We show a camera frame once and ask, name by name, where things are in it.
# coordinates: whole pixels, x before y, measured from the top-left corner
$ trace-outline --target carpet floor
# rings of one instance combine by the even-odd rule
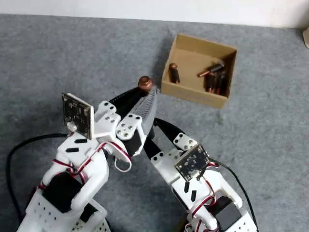
[[[234,46],[238,56],[226,106],[160,95],[157,116],[200,141],[246,188],[261,232],[306,231],[309,224],[309,50],[301,31],[202,23],[0,15],[0,231],[18,227],[5,183],[5,158],[33,136],[65,132],[61,93],[93,106],[160,79],[177,33]],[[171,144],[161,132],[155,141]],[[12,160],[21,207],[51,165],[61,139],[28,145]],[[110,165],[95,199],[115,232],[170,232],[185,210],[149,162],[123,174]],[[224,177],[241,195],[231,175]]]

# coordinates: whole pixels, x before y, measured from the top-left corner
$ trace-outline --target white wall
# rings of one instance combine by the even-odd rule
[[[0,13],[295,28],[309,25],[309,0],[0,0]]]

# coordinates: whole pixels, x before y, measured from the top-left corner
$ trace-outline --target circuit board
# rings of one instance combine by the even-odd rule
[[[180,175],[188,182],[198,176],[206,168],[209,158],[201,144],[196,144],[186,151],[181,159],[174,165]]]
[[[92,137],[93,106],[70,93],[62,94],[62,105],[65,125],[74,123],[80,134],[88,139]]]

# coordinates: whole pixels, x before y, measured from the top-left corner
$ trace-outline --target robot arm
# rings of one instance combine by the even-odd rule
[[[242,208],[241,197],[217,170],[212,170],[217,165],[211,162],[204,148],[168,122],[156,118],[154,125],[175,149],[162,152],[149,138],[144,149],[187,210],[189,223],[185,231],[256,231],[249,213]]]
[[[96,113],[72,94],[62,99],[71,133],[59,146],[18,232],[109,232],[106,210],[92,199],[108,179],[105,155],[115,157],[115,166],[119,159],[128,162],[130,169],[152,129],[157,89],[150,78],[142,77],[138,88],[103,101]]]

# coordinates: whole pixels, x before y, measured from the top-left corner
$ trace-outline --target open cardboard box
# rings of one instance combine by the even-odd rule
[[[178,34],[172,44],[163,71],[162,93],[221,109],[230,94],[236,53],[237,50],[229,46]],[[198,78],[197,76],[198,73],[218,62],[224,63],[229,78],[224,96],[206,92],[204,77]],[[171,82],[170,63],[178,65],[180,77],[178,84]]]

